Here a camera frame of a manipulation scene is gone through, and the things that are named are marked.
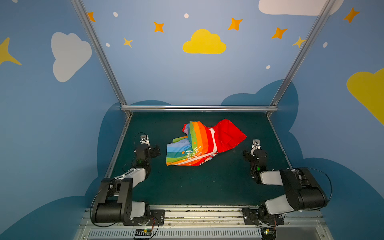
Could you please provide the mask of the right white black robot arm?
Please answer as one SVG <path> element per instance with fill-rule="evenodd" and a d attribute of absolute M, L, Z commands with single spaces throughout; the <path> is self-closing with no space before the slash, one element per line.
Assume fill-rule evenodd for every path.
<path fill-rule="evenodd" d="M 250 163 L 252 179 L 259 185 L 281 186 L 284 194 L 262 202 L 258 209 L 243 208 L 247 225 L 277 227 L 284 224 L 285 215 L 300 211 L 317 211 L 328 205 L 333 196 L 330 177 L 317 169 L 295 168 L 267 170 L 267 152 L 261 149 L 243 151 L 245 161 Z M 330 184 L 327 195 L 311 171 L 326 176 Z"/>

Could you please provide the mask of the rainbow striped kids jacket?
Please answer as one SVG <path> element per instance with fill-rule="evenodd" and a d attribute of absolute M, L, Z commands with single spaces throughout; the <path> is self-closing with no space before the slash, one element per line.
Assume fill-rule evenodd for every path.
<path fill-rule="evenodd" d="M 184 125 L 183 132 L 185 136 L 167 144 L 167 166 L 200 166 L 216 155 L 232 150 L 247 138 L 227 119 L 214 127 L 206 127 L 201 122 L 189 122 Z"/>

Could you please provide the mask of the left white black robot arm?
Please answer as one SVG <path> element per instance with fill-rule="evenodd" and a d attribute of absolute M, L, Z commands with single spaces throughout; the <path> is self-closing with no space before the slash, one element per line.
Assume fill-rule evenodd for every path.
<path fill-rule="evenodd" d="M 135 202 L 133 189 L 148 178 L 151 160 L 161 154 L 159 146 L 140 144 L 135 149 L 136 161 L 133 167 L 115 178 L 101 181 L 99 191 L 90 208 L 90 219 L 97 227 L 160 225 L 158 214 L 152 214 L 149 204 Z"/>

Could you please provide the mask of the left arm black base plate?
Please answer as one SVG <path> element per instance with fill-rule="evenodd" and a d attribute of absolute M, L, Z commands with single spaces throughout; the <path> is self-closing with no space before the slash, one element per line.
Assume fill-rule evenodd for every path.
<path fill-rule="evenodd" d="M 142 217 L 136 217 L 128 221 L 128 226 L 163 226 L 165 222 L 165 210 L 150 210 Z"/>

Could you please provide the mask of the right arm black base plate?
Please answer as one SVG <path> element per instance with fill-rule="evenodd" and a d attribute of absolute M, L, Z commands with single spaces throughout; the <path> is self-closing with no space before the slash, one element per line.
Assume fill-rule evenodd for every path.
<path fill-rule="evenodd" d="M 242 209 L 243 219 L 245 225 L 266 225 L 270 227 L 277 227 L 284 225 L 284 216 L 282 214 L 271 215 L 265 209 Z"/>

